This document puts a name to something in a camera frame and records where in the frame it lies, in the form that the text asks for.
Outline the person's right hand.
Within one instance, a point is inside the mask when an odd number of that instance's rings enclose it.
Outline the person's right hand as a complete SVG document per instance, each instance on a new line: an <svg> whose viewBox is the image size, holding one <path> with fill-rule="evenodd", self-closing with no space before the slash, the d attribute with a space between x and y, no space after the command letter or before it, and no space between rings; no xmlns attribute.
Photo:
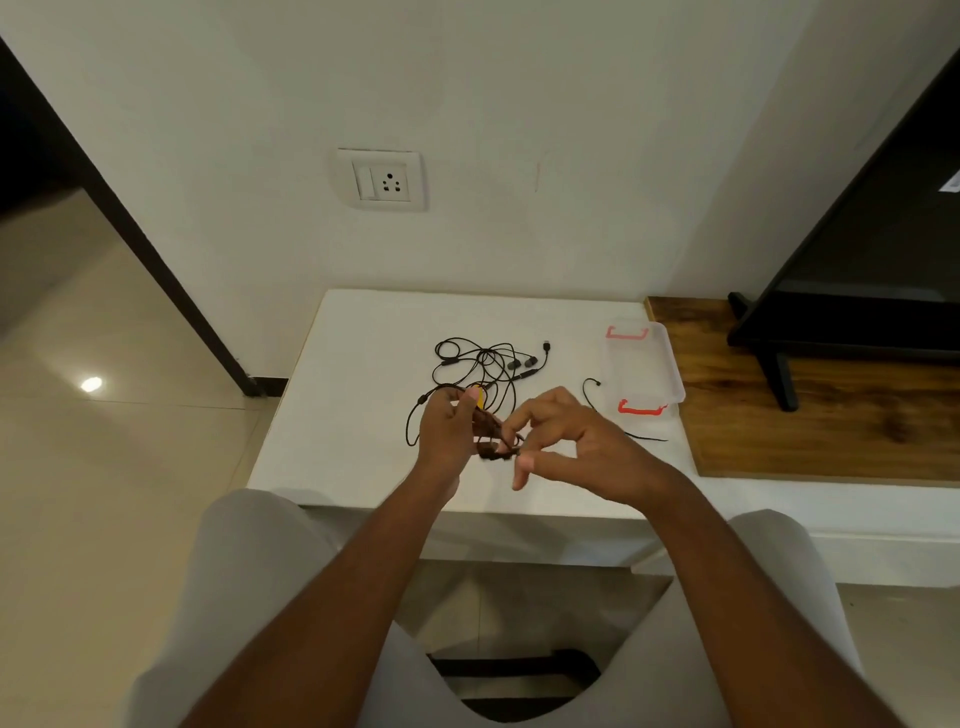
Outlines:
<svg viewBox="0 0 960 728"><path fill-rule="evenodd" d="M654 516L662 503L666 465L570 392L558 387L529 398L503 421L504 444L528 429L519 451L542 451L581 462L580 487Z"/></svg>

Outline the person's left hand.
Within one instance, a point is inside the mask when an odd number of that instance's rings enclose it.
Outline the person's left hand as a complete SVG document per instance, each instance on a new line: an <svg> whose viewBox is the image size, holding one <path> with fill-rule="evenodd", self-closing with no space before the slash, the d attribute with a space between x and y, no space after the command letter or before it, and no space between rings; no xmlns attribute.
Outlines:
<svg viewBox="0 0 960 728"><path fill-rule="evenodd" d="M463 424L465 390L442 387L435 390L422 412L414 465L422 482L455 490L462 471L476 453L474 424Z"/></svg>

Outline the person's right forearm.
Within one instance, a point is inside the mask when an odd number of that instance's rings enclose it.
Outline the person's right forearm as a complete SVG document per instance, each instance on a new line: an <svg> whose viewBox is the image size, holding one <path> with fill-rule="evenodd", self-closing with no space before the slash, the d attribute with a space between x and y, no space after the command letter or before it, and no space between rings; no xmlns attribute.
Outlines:
<svg viewBox="0 0 960 728"><path fill-rule="evenodd" d="M637 505L670 556L736 728L906 728L674 467Z"/></svg>

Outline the person's left forearm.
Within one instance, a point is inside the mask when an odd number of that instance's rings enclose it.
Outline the person's left forearm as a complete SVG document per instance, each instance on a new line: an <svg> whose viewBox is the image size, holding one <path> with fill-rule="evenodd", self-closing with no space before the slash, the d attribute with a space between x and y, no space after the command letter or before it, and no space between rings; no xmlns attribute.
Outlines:
<svg viewBox="0 0 960 728"><path fill-rule="evenodd" d="M416 465L229 664L181 728L355 728L402 596L457 476Z"/></svg>

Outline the clear container with red clips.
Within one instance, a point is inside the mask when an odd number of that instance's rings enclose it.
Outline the clear container with red clips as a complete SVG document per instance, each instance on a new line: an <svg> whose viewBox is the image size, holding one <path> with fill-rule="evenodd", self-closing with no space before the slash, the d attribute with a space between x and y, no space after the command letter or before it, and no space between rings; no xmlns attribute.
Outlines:
<svg viewBox="0 0 960 728"><path fill-rule="evenodd" d="M602 345L601 389L616 417L665 421L686 399L666 327L637 318L612 320Z"/></svg>

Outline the black stool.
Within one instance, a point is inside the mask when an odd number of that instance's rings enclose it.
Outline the black stool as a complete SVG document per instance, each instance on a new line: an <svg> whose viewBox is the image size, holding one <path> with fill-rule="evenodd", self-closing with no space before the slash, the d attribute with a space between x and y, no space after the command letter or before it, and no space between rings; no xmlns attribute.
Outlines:
<svg viewBox="0 0 960 728"><path fill-rule="evenodd" d="M448 659L428 654L443 678L514 678L559 675L580 689L587 689L601 677L601 670L586 652L565 648L538 657L498 659ZM475 714L493 722L529 721L566 705L572 697L492 697L462 699Z"/></svg>

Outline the wooden board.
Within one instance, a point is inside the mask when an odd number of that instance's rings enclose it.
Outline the wooden board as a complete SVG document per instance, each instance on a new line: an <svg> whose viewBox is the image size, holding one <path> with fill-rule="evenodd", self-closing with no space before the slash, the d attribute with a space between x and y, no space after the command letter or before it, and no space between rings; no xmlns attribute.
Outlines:
<svg viewBox="0 0 960 728"><path fill-rule="evenodd" d="M673 348L699 475L960 488L960 368L791 358L798 410L786 412L757 359L728 346L725 300L647 297L645 308Z"/></svg>

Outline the light grey trousers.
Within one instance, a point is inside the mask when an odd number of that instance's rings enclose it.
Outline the light grey trousers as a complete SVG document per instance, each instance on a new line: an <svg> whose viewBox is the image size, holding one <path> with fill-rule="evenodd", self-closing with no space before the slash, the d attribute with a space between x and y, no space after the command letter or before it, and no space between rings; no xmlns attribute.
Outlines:
<svg viewBox="0 0 960 728"><path fill-rule="evenodd" d="M728 524L766 574L859 674L841 597L810 534L762 510ZM173 624L133 683L121 728L178 728L258 632L339 551L331 525L292 501L243 489L202 516ZM730 728L731 721L678 580L613 656L597 682L519 728ZM460 700L400 625L389 635L357 728L508 728Z"/></svg>

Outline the black television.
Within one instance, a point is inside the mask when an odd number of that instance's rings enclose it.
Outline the black television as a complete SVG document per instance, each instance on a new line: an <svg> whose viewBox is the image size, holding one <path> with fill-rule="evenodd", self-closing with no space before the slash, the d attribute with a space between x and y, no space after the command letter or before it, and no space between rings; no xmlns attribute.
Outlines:
<svg viewBox="0 0 960 728"><path fill-rule="evenodd" d="M960 366L960 49L758 298L726 299L785 412L789 357Z"/></svg>

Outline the white wall socket plate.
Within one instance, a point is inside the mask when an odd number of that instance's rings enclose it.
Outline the white wall socket plate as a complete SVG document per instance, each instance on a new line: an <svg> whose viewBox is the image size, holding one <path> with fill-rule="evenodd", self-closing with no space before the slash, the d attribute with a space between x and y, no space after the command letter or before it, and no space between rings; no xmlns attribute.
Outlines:
<svg viewBox="0 0 960 728"><path fill-rule="evenodd" d="M332 185L349 208L368 212L425 213L426 172L418 151L338 148Z"/></svg>

